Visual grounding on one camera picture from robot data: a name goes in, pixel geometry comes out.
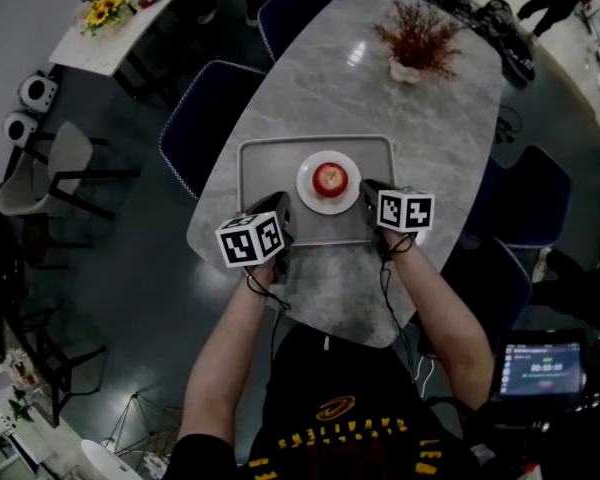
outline tray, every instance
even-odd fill
[[[395,185],[391,141],[383,135],[322,135],[245,141],[238,148],[238,211],[278,190],[291,197],[288,231],[294,246],[353,244],[373,237],[362,208],[356,202],[338,215],[310,210],[298,196],[296,174],[313,153],[331,149],[351,158],[362,179],[373,178]]]

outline person's left arm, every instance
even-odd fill
[[[253,271],[266,290],[273,279],[271,264]],[[251,286],[260,290],[253,280]],[[178,439],[206,434],[233,446],[236,407],[249,373],[266,301],[265,296],[249,288],[246,277],[240,280],[191,371]]]

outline red apple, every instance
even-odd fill
[[[320,165],[313,173],[313,188],[322,197],[338,197],[347,189],[349,176],[338,164]]]

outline sunflower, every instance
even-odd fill
[[[108,11],[117,9],[121,3],[122,0],[100,0],[101,7]]]
[[[92,9],[89,15],[87,16],[87,24],[88,25],[102,25],[107,19],[107,10],[104,8],[95,8]]]

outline person's right arm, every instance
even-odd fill
[[[385,230],[390,248],[401,236]],[[403,249],[408,241],[398,247]],[[489,397],[493,355],[482,326],[414,243],[392,256],[456,398],[478,409]]]

